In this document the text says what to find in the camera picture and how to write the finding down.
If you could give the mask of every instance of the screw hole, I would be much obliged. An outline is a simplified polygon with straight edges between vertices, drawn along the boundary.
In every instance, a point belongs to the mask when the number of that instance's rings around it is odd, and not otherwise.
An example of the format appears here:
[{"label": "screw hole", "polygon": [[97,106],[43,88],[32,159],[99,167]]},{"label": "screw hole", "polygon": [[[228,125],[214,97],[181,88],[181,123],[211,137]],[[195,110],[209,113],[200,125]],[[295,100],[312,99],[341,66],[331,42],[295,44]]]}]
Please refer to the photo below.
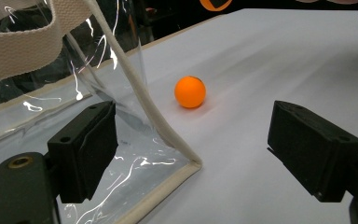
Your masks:
[{"label": "screw hole", "polygon": [[70,137],[63,137],[63,138],[60,139],[60,141],[61,141],[62,143],[66,143],[66,142],[71,141],[71,138],[70,138]]},{"label": "screw hole", "polygon": [[32,157],[29,157],[29,156],[19,157],[15,160],[11,161],[8,164],[8,168],[10,168],[10,169],[21,168],[21,167],[24,167],[24,166],[30,164],[31,162],[33,162]]}]

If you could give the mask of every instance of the plastic sheet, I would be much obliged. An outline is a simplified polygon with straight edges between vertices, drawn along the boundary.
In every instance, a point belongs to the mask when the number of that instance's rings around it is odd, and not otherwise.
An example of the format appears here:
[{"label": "plastic sheet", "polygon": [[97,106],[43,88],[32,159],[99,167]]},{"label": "plastic sheet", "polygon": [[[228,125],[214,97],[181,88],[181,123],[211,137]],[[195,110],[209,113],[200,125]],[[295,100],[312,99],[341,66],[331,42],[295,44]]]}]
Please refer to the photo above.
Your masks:
[{"label": "plastic sheet", "polygon": [[[99,1],[103,15],[145,83],[131,1]],[[0,33],[49,26],[45,1],[0,1]],[[88,105],[117,104],[115,158],[91,201],[59,203],[62,223],[112,223],[190,160],[164,143],[128,81],[94,16],[62,38],[46,66],[0,80],[0,162],[22,152],[48,151],[47,141]]]}]

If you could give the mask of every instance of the table surface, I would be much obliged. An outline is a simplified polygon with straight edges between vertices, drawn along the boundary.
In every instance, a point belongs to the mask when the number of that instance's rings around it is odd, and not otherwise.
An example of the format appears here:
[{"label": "table surface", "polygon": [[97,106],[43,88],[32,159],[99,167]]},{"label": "table surface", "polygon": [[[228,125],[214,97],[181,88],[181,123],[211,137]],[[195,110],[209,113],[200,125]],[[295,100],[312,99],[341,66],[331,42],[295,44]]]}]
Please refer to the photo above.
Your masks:
[{"label": "table surface", "polygon": [[[358,137],[358,12],[244,9],[144,50],[149,90],[203,159],[141,223],[350,223],[351,195],[319,203],[267,151],[275,100],[303,105]],[[173,87],[201,78],[183,109]]]}]

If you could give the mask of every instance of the ping pong ball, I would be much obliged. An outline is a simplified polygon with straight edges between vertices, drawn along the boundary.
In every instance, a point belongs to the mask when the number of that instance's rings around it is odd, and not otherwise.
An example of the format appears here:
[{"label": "ping pong ball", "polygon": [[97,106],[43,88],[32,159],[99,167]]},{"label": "ping pong ball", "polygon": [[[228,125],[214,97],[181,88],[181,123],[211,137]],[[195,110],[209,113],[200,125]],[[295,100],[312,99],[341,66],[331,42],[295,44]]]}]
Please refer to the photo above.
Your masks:
[{"label": "ping pong ball", "polygon": [[195,108],[204,101],[206,88],[199,78],[187,76],[179,79],[174,93],[179,105],[185,108]]}]

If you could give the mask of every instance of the dark background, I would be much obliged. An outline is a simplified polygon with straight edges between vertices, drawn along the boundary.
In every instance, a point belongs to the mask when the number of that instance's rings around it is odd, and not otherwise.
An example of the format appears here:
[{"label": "dark background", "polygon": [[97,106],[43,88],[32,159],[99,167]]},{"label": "dark background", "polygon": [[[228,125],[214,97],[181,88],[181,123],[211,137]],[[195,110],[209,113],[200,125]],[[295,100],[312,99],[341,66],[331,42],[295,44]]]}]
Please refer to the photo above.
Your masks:
[{"label": "dark background", "polygon": [[[320,0],[314,3],[301,3],[296,0],[233,0],[220,12],[205,9],[200,0],[134,0],[137,21],[141,27],[150,28],[154,39],[177,32],[188,26],[212,17],[228,14],[243,8],[286,8],[306,10],[358,10],[358,4],[340,5]],[[147,14],[146,7],[156,9],[156,13]]]}]

